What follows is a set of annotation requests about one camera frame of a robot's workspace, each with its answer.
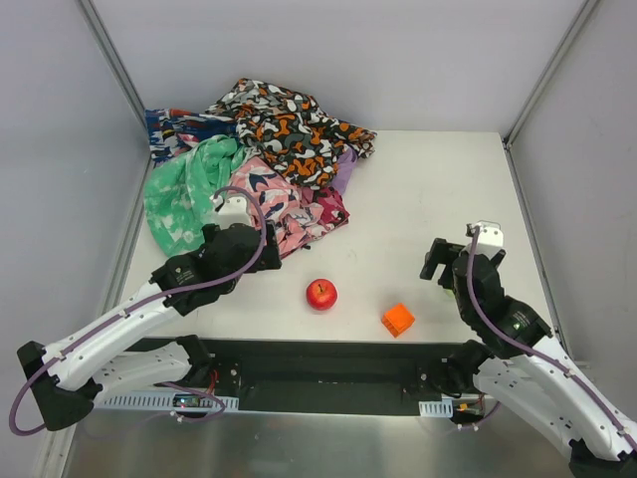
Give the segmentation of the magenta pink camouflage cloth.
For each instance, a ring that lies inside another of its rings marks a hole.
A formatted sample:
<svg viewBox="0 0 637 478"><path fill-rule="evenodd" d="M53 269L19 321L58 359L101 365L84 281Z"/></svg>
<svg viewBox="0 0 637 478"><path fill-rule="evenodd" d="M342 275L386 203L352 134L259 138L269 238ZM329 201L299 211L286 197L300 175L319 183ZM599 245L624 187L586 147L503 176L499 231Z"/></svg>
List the magenta pink camouflage cloth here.
<svg viewBox="0 0 637 478"><path fill-rule="evenodd" d="M344 207L341 194L334 187L328 186L320 190L305 187L302 195L317 220L311 229L315 238L321 238L348 223L349 213Z"/></svg>

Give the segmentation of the purple cloth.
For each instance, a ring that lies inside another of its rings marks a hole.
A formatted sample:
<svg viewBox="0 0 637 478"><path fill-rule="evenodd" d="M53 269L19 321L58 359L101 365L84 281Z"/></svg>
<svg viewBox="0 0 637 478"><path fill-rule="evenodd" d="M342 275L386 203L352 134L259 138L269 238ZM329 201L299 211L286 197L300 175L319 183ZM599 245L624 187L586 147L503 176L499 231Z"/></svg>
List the purple cloth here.
<svg viewBox="0 0 637 478"><path fill-rule="evenodd" d="M346 191L351 175L357 163L357 153L349 146L337 159L337 172L331 181L331 187L340 195Z"/></svg>

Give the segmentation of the orange black camouflage cloth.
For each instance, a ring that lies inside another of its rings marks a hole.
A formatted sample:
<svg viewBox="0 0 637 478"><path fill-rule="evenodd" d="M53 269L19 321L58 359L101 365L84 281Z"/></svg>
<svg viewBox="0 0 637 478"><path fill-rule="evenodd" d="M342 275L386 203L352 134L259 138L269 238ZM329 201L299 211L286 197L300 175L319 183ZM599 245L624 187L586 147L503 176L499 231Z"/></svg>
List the orange black camouflage cloth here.
<svg viewBox="0 0 637 478"><path fill-rule="evenodd" d="M328 115L311 95L263 81L239 80L206 113L233 121L240 141L298 187L329 186L347 152L374 153L374 131Z"/></svg>

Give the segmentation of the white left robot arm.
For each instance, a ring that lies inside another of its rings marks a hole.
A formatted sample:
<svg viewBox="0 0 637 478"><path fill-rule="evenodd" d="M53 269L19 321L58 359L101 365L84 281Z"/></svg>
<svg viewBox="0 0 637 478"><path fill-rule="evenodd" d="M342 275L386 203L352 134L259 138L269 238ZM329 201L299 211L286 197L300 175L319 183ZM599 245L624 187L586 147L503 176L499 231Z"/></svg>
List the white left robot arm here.
<svg viewBox="0 0 637 478"><path fill-rule="evenodd" d="M282 266L275 224L256 229L209 225L197 250L169 258L130 298L76 333L17 350L26 382L11 405L9 425L16 435L59 431L83 420L95 405L133 383L197 376L210 358L194 336L178 338L166 351L124 355L153 330L217 302L240 277Z"/></svg>

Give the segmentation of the light pink navy patterned cloth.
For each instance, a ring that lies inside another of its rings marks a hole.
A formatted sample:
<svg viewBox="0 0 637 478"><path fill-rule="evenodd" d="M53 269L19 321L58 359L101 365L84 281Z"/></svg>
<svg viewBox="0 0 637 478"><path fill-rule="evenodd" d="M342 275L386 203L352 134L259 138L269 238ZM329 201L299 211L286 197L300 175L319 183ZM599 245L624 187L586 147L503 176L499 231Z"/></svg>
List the light pink navy patterned cloth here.
<svg viewBox="0 0 637 478"><path fill-rule="evenodd" d="M305 199L299 188L287 183L259 157L250 158L233 172L230 184L248 191L264 217L274 222L282 258L328 233L320 224L323 207Z"/></svg>

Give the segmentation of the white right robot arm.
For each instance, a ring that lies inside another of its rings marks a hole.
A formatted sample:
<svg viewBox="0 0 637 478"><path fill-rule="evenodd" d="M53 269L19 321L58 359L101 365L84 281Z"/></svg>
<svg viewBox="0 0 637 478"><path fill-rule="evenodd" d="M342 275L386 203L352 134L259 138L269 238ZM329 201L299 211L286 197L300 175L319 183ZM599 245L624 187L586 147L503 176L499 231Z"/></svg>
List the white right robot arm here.
<svg viewBox="0 0 637 478"><path fill-rule="evenodd" d="M602 395L531 306L506 294L498 271L505 254L479 239L433 241L420 276L443 270L439 285L478 337L435 366L430 385L448 396L470 388L491 396L563 453L575 477L635 476L635 421Z"/></svg>

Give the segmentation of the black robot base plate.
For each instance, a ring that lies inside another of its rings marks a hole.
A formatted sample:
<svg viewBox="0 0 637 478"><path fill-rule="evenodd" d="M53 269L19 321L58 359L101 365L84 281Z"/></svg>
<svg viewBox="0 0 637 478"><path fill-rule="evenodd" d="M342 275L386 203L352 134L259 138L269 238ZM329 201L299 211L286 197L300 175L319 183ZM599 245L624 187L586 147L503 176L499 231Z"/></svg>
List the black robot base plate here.
<svg viewBox="0 0 637 478"><path fill-rule="evenodd" d="M414 416L422 401L477 393L469 356L460 344L205 339L178 384L212 385L242 411Z"/></svg>

